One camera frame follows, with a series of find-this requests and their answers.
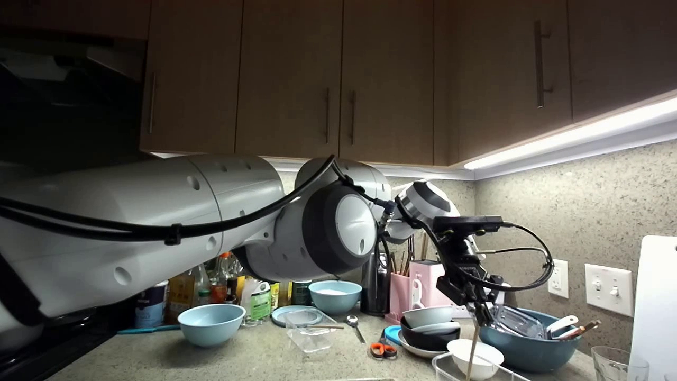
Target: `upper cabinet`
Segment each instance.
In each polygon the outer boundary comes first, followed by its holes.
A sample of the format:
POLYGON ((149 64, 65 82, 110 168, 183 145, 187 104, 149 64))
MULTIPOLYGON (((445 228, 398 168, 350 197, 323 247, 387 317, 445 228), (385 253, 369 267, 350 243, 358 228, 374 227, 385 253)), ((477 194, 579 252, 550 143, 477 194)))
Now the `upper cabinet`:
POLYGON ((431 163, 431 0, 345 0, 341 157, 431 163))
POLYGON ((153 3, 142 150, 233 151, 241 0, 153 3))
POLYGON ((676 0, 569 0, 575 121, 677 89, 676 0))
POLYGON ((149 38, 151 0, 2 0, 0 24, 149 38))
POLYGON ((338 151, 341 0, 247 0, 238 151, 338 151))
POLYGON ((459 158, 571 121, 568 0, 453 0, 451 143, 459 158))
POLYGON ((431 163, 431 1, 247 0, 238 150, 431 163))

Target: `plate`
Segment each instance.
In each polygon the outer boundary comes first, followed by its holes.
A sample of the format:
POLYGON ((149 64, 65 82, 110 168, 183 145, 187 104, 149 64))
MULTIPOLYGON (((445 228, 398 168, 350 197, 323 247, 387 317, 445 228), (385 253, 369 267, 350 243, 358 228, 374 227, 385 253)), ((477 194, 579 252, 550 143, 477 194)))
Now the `plate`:
POLYGON ((296 324, 311 325, 323 320, 323 310, 314 305, 284 305, 272 312, 274 324, 285 325, 289 312, 294 312, 296 324))
POLYGON ((430 350, 430 348, 415 346, 415 345, 406 343, 402 331, 400 331, 400 343, 409 352, 419 356, 419 357, 435 357, 435 356, 447 352, 447 350, 430 350))

